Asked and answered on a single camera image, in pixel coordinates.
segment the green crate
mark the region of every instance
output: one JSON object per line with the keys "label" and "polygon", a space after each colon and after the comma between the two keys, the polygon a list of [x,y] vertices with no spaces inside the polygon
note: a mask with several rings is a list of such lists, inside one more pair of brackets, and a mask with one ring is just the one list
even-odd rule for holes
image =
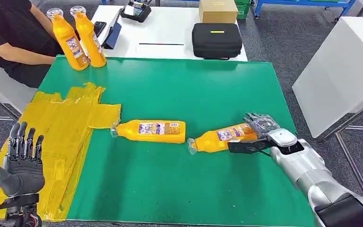
{"label": "green crate", "polygon": [[234,2],[237,4],[248,4],[250,0],[234,0]]}
{"label": "green crate", "polygon": [[245,19],[247,17],[248,9],[250,8],[250,3],[237,3],[237,19]]}

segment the juice bottle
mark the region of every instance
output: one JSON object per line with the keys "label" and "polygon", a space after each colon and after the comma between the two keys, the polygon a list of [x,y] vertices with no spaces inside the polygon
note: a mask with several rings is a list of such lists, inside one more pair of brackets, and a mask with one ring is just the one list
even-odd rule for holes
{"label": "juice bottle", "polygon": [[126,137],[129,140],[184,143],[186,123],[162,120],[132,120],[127,123],[113,123],[111,134]]}
{"label": "juice bottle", "polygon": [[197,151],[208,153],[227,150],[227,142],[231,139],[256,140],[257,135],[247,123],[230,126],[216,131],[207,131],[197,139],[187,140],[189,151],[193,155]]}
{"label": "juice bottle", "polygon": [[74,6],[70,9],[70,14],[76,21],[76,29],[90,57],[91,65],[96,68],[104,66],[106,58],[95,35],[94,25],[86,16],[86,8]]}
{"label": "juice bottle", "polygon": [[70,66],[75,70],[87,68],[87,57],[72,26],[63,18],[63,11],[59,8],[53,8],[48,10],[46,15],[52,21],[53,33],[65,53]]}

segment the blue shelf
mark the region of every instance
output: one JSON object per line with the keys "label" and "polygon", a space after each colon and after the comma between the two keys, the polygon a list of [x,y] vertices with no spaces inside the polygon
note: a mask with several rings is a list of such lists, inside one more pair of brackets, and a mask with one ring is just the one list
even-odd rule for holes
{"label": "blue shelf", "polygon": [[354,4],[355,0],[349,1],[310,1],[310,0],[258,0],[254,15],[259,17],[259,11],[262,4],[283,4],[283,5],[299,5],[299,6],[323,6],[323,7],[342,7],[343,11],[339,17],[344,16]]}

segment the green table surface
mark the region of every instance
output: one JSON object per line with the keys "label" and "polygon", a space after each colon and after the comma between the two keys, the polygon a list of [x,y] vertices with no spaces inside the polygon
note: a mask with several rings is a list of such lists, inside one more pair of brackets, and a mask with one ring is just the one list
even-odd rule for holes
{"label": "green table surface", "polygon": [[[295,132],[272,64],[267,62],[108,58],[72,70],[56,58],[40,90],[106,88],[102,104],[122,104],[121,120],[179,120],[187,138],[270,114]],[[304,196],[263,154],[199,152],[187,143],[113,139],[94,130],[67,219],[150,223],[313,226]]]}

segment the chair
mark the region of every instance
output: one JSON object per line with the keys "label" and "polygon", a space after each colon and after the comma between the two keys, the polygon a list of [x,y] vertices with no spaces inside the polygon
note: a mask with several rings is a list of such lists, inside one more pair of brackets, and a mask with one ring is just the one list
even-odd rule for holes
{"label": "chair", "polygon": [[7,73],[0,68],[0,103],[9,103],[19,113],[22,113],[26,105],[31,101],[36,92],[35,88],[30,88],[10,78]]}

